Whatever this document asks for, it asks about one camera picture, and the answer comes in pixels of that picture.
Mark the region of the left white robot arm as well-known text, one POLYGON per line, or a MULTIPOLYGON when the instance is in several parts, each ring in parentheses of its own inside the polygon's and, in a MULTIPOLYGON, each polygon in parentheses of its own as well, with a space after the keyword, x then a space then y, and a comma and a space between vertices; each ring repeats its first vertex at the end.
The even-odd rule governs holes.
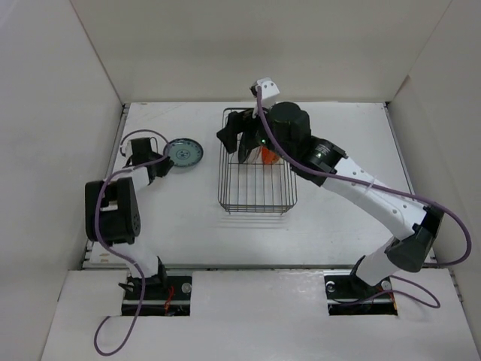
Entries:
POLYGON ((104 180, 86 183, 86 235, 129 264, 134 292, 142 288, 149 297, 157 299, 167 292, 168 276, 160 258, 138 240, 141 216, 137 193, 166 176, 174 162, 169 156, 170 144, 165 145, 162 153, 156 153, 148 138, 137 138, 131 150, 128 167, 104 180))

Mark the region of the blue floral plate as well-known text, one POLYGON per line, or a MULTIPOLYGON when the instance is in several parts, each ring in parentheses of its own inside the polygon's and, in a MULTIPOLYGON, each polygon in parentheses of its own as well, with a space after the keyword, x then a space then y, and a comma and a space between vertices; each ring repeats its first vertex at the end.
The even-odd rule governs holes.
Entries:
POLYGON ((168 156, 174 162, 170 170, 173 174, 182 174, 194 169, 204 156, 200 143, 191 138, 176 138, 165 145, 168 156))

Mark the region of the black plate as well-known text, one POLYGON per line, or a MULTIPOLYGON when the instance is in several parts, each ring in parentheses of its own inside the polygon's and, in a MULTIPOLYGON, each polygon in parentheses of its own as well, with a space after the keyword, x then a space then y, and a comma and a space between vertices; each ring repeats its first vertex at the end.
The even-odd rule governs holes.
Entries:
POLYGON ((240 138, 238 150, 237 150, 238 162, 240 164, 244 164, 248 160, 251 152, 252 152, 252 148, 249 143, 249 136, 247 135, 247 133, 243 133, 240 138))

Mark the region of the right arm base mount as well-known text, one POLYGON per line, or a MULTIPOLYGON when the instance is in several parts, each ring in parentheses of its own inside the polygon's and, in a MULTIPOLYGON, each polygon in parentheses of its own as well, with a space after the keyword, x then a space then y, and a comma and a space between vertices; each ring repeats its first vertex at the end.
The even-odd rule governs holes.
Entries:
POLYGON ((354 278, 349 272, 324 274, 327 308, 330 316, 397 316, 395 298, 389 278, 370 286, 354 278))

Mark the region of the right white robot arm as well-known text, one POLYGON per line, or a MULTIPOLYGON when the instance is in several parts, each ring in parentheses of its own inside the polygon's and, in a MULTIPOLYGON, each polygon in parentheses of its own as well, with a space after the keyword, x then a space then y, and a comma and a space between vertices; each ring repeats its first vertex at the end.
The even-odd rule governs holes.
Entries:
POLYGON ((347 278, 349 291, 365 296, 382 279, 399 270, 423 267, 437 237, 444 212, 406 196, 380 191, 375 180, 336 144, 312 135, 310 116, 297 104, 281 102, 262 116, 249 108, 233 111, 216 134, 227 153, 240 161, 257 147, 286 160, 299 177, 352 202, 392 234, 373 253, 363 256, 347 278))

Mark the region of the orange plate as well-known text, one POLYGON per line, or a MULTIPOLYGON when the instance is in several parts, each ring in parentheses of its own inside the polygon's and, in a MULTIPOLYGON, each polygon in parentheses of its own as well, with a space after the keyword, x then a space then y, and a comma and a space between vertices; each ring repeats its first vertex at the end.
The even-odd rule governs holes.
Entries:
POLYGON ((273 165, 280 160, 280 157, 274 151, 263 147, 261 150, 261 159, 264 165, 273 165))

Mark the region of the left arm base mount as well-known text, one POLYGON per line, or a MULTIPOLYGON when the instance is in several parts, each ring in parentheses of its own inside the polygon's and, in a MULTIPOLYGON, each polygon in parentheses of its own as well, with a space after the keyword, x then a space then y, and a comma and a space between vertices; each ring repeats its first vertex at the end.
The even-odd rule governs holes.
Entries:
MULTIPOLYGON (((134 316, 141 295, 141 279, 128 276, 119 283, 124 291, 122 316, 134 316)), ((155 317, 188 317, 191 311, 192 276, 168 275, 166 282, 147 279, 144 300, 139 315, 155 317)))

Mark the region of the clear glass plate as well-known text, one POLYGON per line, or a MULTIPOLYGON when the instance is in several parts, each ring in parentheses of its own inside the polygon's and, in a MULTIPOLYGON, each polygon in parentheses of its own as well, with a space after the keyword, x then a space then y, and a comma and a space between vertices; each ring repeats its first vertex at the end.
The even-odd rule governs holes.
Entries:
POLYGON ((256 164, 259 161, 259 159, 262 158, 261 154, 262 154, 262 148, 261 147, 257 147, 254 150, 252 150, 252 152, 249 155, 249 158, 247 160, 248 163, 249 164, 256 164))

